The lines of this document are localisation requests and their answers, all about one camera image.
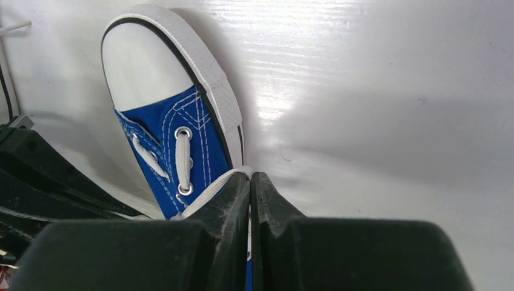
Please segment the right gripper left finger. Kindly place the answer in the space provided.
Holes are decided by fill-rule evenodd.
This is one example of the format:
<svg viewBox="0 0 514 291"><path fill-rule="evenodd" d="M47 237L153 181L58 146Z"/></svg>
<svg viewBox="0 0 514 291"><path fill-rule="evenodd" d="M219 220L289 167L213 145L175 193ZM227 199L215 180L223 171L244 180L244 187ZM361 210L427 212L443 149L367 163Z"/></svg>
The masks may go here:
<svg viewBox="0 0 514 291"><path fill-rule="evenodd" d="M47 226L12 290L244 290L250 181L232 175L182 220L82 220Z"/></svg>

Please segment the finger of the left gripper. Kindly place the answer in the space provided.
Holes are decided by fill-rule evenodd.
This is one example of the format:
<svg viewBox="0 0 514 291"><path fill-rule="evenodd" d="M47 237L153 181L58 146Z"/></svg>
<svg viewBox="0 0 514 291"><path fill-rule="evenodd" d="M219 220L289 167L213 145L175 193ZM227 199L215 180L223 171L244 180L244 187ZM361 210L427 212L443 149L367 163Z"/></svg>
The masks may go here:
<svg viewBox="0 0 514 291"><path fill-rule="evenodd" d="M1 170L20 178L27 177L29 181L32 181L35 175L47 176L56 181L65 169L79 171L38 132L1 126ZM136 209L120 203L120 211L112 218L135 218L141 215Z"/></svg>
<svg viewBox="0 0 514 291"><path fill-rule="evenodd" d="M56 181L35 175L32 181L1 170L1 252L20 257L48 224L68 219L109 219L120 201L76 169Z"/></svg>

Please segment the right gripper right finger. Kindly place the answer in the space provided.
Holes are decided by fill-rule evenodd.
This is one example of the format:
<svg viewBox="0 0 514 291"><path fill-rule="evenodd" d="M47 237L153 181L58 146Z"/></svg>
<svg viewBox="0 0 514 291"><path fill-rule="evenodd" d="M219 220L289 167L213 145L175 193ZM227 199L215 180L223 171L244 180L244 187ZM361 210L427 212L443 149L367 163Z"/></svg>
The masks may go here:
<svg viewBox="0 0 514 291"><path fill-rule="evenodd" d="M472 290L446 233L426 221L309 218L268 175L250 182L254 290Z"/></svg>

